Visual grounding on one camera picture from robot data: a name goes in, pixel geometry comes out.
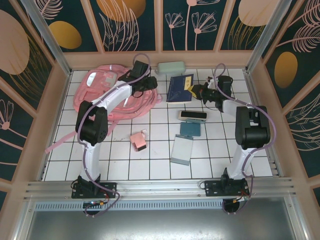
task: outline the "pink backpack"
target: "pink backpack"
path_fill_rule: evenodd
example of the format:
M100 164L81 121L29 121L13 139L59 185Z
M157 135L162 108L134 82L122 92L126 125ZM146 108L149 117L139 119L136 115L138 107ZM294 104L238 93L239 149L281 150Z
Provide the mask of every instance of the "pink backpack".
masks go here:
M111 89L113 86L110 86L109 82L106 82L107 78L115 77L115 74L117 74L116 79L118 80L118 78L127 71L129 71L128 68L117 64L102 65L97 69L90 70L84 76L82 83L75 92L73 98L74 109L78 112L82 101L91 102ZM91 85L88 86L87 80L92 73L96 74ZM135 92L134 96L130 96L128 98L125 106L125 100L123 100L116 108L112 110L112 112L109 113L108 121L113 123L109 127L108 135L113 131L120 120L141 117L148 113L156 103L160 103L161 100L161 95L157 93L157 89L147 90L143 93Z

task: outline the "white tile floor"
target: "white tile floor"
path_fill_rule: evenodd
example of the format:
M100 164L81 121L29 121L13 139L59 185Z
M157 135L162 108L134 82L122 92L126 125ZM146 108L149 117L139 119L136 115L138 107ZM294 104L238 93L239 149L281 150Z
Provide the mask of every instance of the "white tile floor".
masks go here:
M74 131L77 113L73 109L73 96L87 71L74 71L58 123L54 141ZM194 74L195 84L204 84L212 69L187 69L185 74ZM187 104L166 104L170 75L152 75L157 78L158 92L162 102L149 113L133 120L119 123L101 146L100 172L102 180L163 180L219 178L231 162L237 143L235 140L235 118L206 108L201 101L192 99ZM250 95L241 69L228 69L234 82L234 96L250 102ZM214 107L208 102L207 107ZM194 110L206 112L208 119L201 125L201 136L194 137L190 166L170 163L175 135L180 133L178 112ZM135 152L129 142L131 134L146 129L147 148ZM82 166L82 149L77 138L69 139L53 150L44 171L44 181L75 180ZM272 171L265 151L253 159L248 174L255 177L270 177Z

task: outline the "purple cable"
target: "purple cable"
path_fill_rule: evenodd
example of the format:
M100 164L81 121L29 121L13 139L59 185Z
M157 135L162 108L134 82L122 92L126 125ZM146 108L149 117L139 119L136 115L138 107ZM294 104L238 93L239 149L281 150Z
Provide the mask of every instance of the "purple cable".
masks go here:
M82 120L81 120L81 122L80 122L80 124L79 124L78 133L81 133L81 129L82 129L83 125L84 125L85 119L86 119L86 117L88 116L88 114L90 113L90 111L91 111L92 109L94 109L98 104L102 103L103 100L106 99L106 97L108 97L111 93L113 93L114 91L116 91L118 88L121 88L122 86L125 86L125 85L128 85L128 84L134 84L134 83L140 81L141 79L143 79L147 74L149 74L149 73L148 73L148 70L150 70L150 67L151 67L150 65L151 65L151 64L150 64L150 58L148 57L148 55L146 55L146 54L144 54L144 53L138 53L138 54L135 55L134 58L133 58L133 64L135 63L136 58L137 58L137 56L139 56L139 55L143 55L143 56L145 56L145 57L147 58L147 60L148 60L148 68L147 68L147 71L145 71L145 73L144 73L142 76L140 76L139 78L137 78L136 80L129 81L129 82L125 82L125 83L120 84L119 86L117 86L117 87L115 87L115 88L112 88L109 92L107 92L107 94L106 94L104 97L101 98L100 101L98 101L97 103L93 104L93 105L85 112L85 114L84 114L84 116L83 116L83 118L82 118ZM87 166L86 166L87 145L86 145L85 143L81 142L81 140L80 140L80 134L77 134L77 140L78 140L78 143L79 143L79 144L81 144L81 145L84 146L82 164L83 164L83 168L84 168L85 174L87 175L87 177L89 178L89 180L90 180L94 185L96 185L98 188L117 195L116 200L115 200L110 206L108 206L108 207L107 207L105 210L103 210L103 211L99 211L99 212L98 212L97 214L95 214L95 215L89 215L89 214L87 213L87 209L88 209L89 206L87 206L87 207L84 209L84 212L85 212L85 214L86 214L87 217L88 217L88 216L92 216L92 217L94 218L95 216L99 216L99 215L104 214L104 213L107 212L110 208L112 208L112 207L116 204L116 202L119 200L119 198L120 198L120 193L118 193L117 191L109 190L109 189L105 188L104 186L101 186L100 184L96 183L96 182L92 179L92 177L91 177L90 174L88 173L88 169L87 169Z
M258 107L258 106L256 106L256 105L253 105L253 104L251 104L251 103L247 103L247 102L244 102L244 101L241 101L241 100L238 100L238 99L234 99L234 98L226 95L226 94L220 89L220 87L218 86L217 78L216 78L216 72L217 72L217 69L218 69L219 66L222 66L222 67L223 67L223 71L222 71L222 73L221 73L219 76L221 76L221 75L226 71L226 65L223 64L223 63L219 63L219 64L215 67L214 72L213 72L213 80L214 80L214 85L215 85L216 89L217 89L223 96L225 96L227 99L229 99L229 100L231 100L231 101L235 101L235 102L240 103L240 104L242 104L242 105L245 105L245 106L247 106L247 107L252 107L252 108L254 108L254 109L257 109L257 110L260 111L261 113L263 113L263 115L265 115L266 118L268 118L268 120L270 121L270 123L271 123L271 125L272 125L272 128L273 128L273 138L272 138L272 141L271 141L270 143L268 143L267 145L263 146L263 147L253 149L251 152L249 152L249 154L246 156L246 158L245 158L245 160L244 160L244 162L243 162L242 168L241 168L242 174L243 174L245 177L247 177L247 178L251 178L251 186L250 186L250 193L249 193L249 199L250 199L250 198L251 198L251 194L252 194L252 190L253 190L253 186L254 186L254 176L253 176L253 175L246 175L246 173L245 173L246 164L247 164L247 162L248 162L248 160L249 160L249 157L250 157L253 153L255 153L255 152L259 151L259 150L267 149L267 148L271 147L271 146L275 143L276 138L277 138L277 129L276 129L275 122L272 120L272 118L268 115L268 113L266 113L266 112L265 112L264 110L262 110L260 107ZM222 209L223 209L223 210L224 210L224 205L225 205L225 204L224 204L224 201L223 201L223 202L222 202ZM236 212L238 213L239 211L241 211L241 210L244 208L245 205L246 205L246 203L242 206L242 208L241 208L240 210L238 210L238 211L236 211Z

